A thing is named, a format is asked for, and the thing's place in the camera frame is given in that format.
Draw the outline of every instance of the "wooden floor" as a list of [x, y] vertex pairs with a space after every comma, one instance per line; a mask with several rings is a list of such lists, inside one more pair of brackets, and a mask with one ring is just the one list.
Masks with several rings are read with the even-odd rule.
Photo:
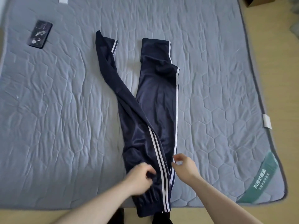
[[[287, 0], [244, 10], [252, 41], [274, 139], [285, 169], [289, 195], [280, 203], [246, 208], [263, 223], [299, 223], [299, 40], [289, 27], [299, 19]], [[0, 224], [46, 224], [67, 211], [0, 210]], [[126, 209], [126, 223], [151, 223], [135, 209]], [[212, 223], [205, 209], [172, 209], [174, 224]]]

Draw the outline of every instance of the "mattress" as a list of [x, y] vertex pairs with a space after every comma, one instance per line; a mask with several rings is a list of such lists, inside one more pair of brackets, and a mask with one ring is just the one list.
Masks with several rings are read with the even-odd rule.
[[[53, 24], [43, 49], [26, 44], [38, 19]], [[118, 74], [134, 96], [142, 38], [171, 42], [180, 67], [177, 152], [210, 184], [238, 203], [286, 197], [238, 0], [9, 0], [0, 207], [74, 208], [125, 176], [117, 99], [99, 71], [97, 30], [119, 40]], [[202, 207], [178, 178], [171, 202]], [[134, 206], [132, 199], [123, 206]]]

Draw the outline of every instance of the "smartphone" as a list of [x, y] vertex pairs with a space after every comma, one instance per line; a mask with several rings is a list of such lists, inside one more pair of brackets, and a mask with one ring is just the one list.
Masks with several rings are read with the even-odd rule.
[[46, 43], [52, 26], [53, 24], [51, 24], [50, 22], [38, 20], [35, 24], [30, 38], [27, 41], [27, 44], [32, 47], [42, 49]]

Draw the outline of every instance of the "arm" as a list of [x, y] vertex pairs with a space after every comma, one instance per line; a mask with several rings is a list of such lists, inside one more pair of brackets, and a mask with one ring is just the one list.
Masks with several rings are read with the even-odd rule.
[[195, 162], [184, 154], [174, 155], [172, 163], [177, 176], [198, 195], [215, 224], [262, 224], [258, 219], [207, 183], [197, 170]]
[[106, 224], [125, 199], [149, 189], [152, 180], [146, 177], [148, 171], [156, 174], [154, 168], [146, 163], [135, 166], [121, 183], [72, 210], [55, 224]]

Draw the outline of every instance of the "cardboard box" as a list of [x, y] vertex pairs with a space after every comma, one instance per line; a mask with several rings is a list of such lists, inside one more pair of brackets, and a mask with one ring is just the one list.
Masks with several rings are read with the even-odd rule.
[[261, 5], [261, 4], [265, 4], [265, 3], [270, 3], [270, 2], [273, 2], [273, 1], [275, 1], [275, 0], [244, 0], [247, 7], [252, 7], [252, 6]]

